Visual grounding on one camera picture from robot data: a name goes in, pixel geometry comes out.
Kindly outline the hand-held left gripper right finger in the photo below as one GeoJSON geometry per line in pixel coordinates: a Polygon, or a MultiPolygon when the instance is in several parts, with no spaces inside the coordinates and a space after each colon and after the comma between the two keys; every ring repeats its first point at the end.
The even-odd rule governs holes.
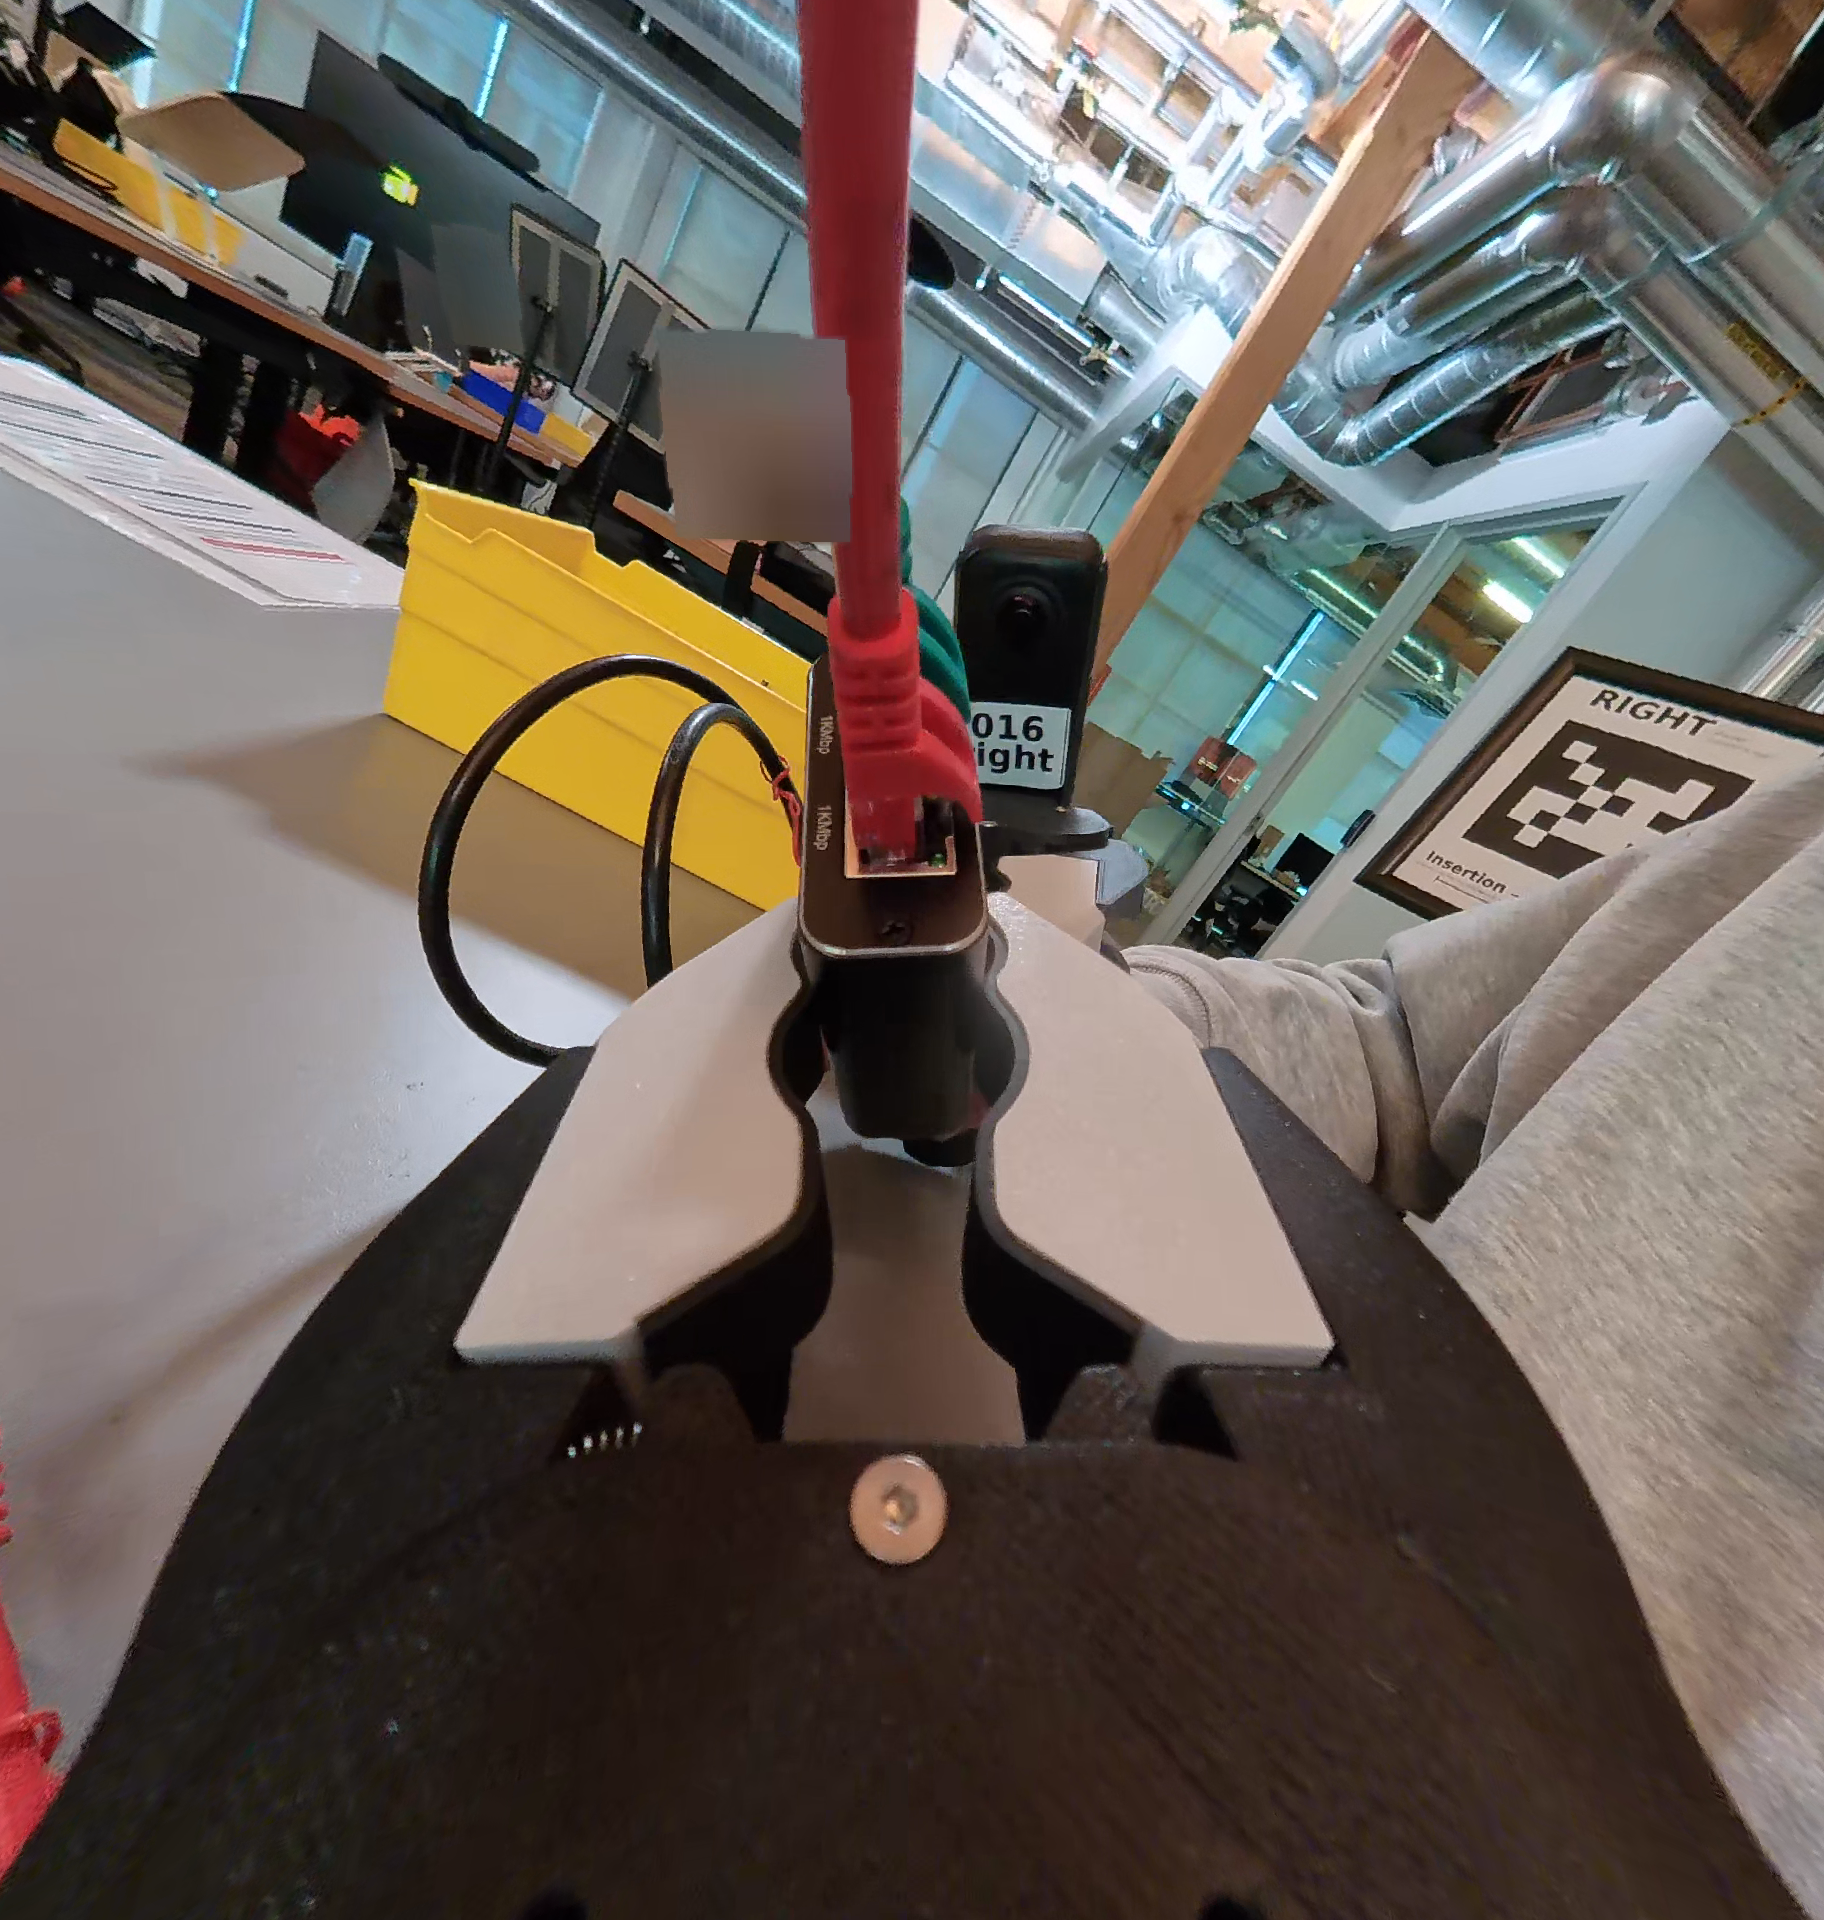
{"type": "Polygon", "coordinates": [[[1011,1077],[976,1218],[1133,1369],[1311,1369],[1331,1327],[1188,1024],[1029,906],[991,902],[1011,1077]]]}

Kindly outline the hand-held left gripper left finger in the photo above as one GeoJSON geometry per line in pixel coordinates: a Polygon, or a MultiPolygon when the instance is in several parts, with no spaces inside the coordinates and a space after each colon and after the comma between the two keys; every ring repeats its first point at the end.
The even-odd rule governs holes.
{"type": "Polygon", "coordinates": [[[788,1360],[829,1300],[822,1156],[783,1074],[803,1002],[778,906],[599,1036],[454,1338],[469,1363],[788,1360]]]}

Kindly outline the black ethernet adapter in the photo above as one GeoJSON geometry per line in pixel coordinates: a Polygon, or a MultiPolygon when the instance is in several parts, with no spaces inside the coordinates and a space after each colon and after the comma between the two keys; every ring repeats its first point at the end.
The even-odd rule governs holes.
{"type": "Polygon", "coordinates": [[[797,955],[837,1111],[924,1167],[970,1164],[986,1112],[991,915],[979,830],[936,803],[931,858],[866,873],[829,660],[811,668],[797,955]]]}

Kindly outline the yellow plastic bin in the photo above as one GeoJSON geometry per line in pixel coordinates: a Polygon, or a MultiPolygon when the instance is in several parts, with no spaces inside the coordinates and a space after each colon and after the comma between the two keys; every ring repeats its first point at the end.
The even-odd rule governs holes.
{"type": "MultiPolygon", "coordinates": [[[[459,752],[543,682],[586,660],[687,666],[807,778],[818,729],[807,665],[748,622],[643,563],[604,560],[590,532],[416,485],[384,709],[459,752]]],[[[700,698],[626,678],[576,695],[524,733],[500,771],[550,803],[640,844],[665,748],[700,698]]],[[[682,873],[771,908],[797,891],[792,833],[753,748],[733,732],[699,748],[672,830],[682,873]]]]}

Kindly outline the person's right forearm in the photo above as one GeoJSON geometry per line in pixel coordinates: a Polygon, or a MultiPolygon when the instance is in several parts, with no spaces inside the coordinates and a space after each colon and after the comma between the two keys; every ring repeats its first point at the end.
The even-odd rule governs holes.
{"type": "Polygon", "coordinates": [[[1824,1124],[1824,758],[1651,852],[1398,935],[1381,958],[1136,947],[1145,993],[1345,1168],[1433,1218],[1563,1116],[1628,1156],[1824,1124]]]}

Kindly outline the wooden beam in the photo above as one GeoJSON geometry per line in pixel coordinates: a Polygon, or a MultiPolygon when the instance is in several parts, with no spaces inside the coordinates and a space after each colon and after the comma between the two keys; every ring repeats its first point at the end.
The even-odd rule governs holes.
{"type": "Polygon", "coordinates": [[[1419,30],[1389,94],[1349,145],[1331,184],[1241,321],[1205,396],[1111,545],[1094,691],[1103,688],[1121,638],[1474,83],[1474,72],[1457,51],[1433,32],[1419,30]]]}

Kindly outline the small framed music stand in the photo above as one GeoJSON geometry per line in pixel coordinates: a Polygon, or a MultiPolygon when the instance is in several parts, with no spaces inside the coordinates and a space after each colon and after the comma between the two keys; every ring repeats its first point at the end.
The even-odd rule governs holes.
{"type": "Polygon", "coordinates": [[[629,434],[648,448],[662,450],[661,349],[675,334],[702,331],[707,324],[682,300],[666,294],[637,263],[619,261],[569,394],[603,421],[614,422],[626,412],[638,367],[644,367],[643,385],[627,415],[629,434]]]}
{"type": "Polygon", "coordinates": [[[515,203],[507,243],[519,295],[521,360],[533,373],[569,385],[604,303],[607,263],[598,226],[576,216],[561,223],[515,203]]]}

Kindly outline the grey zip hoodie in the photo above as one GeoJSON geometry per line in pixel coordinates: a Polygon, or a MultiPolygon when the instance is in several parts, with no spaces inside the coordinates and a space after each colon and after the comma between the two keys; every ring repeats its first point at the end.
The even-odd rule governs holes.
{"type": "Polygon", "coordinates": [[[1594,1044],[1532,1107],[1472,1057],[1430,1244],[1543,1393],[1668,1677],[1824,1915],[1824,1039],[1594,1044]]]}

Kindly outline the framed marker sign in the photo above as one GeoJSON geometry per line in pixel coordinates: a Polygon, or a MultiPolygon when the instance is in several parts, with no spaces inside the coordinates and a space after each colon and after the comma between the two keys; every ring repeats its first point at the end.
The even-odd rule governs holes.
{"type": "Polygon", "coordinates": [[[1357,883],[1438,920],[1516,902],[1824,757],[1824,714],[1568,649],[1357,883]]]}

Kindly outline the silver ventilation ducts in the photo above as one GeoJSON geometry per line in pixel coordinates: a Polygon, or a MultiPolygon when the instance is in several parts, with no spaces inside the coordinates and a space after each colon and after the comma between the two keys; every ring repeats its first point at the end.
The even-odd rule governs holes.
{"type": "Polygon", "coordinates": [[[1430,440],[1614,334],[1824,483],[1824,74],[1779,94],[1665,46],[1633,5],[926,5],[915,170],[1117,398],[1074,400],[1066,471],[1200,394],[1406,30],[1472,60],[1496,118],[1443,135],[1274,408],[1336,468],[1430,440]]]}

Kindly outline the large black screen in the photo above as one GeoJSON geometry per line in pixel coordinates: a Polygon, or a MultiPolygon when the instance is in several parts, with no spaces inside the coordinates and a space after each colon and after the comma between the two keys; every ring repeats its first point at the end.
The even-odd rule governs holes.
{"type": "Polygon", "coordinates": [[[303,107],[357,149],[311,156],[280,207],[285,228],[325,253],[370,243],[343,329],[376,349],[515,355],[509,209],[595,222],[535,175],[527,150],[397,60],[365,60],[321,35],[303,107]]]}

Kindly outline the printed paper sheet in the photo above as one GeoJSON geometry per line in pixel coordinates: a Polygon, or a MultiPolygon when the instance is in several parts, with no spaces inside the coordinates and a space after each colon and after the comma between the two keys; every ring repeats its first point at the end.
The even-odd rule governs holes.
{"type": "Polygon", "coordinates": [[[397,563],[31,360],[0,355],[0,469],[254,604],[398,609],[397,563]]]}

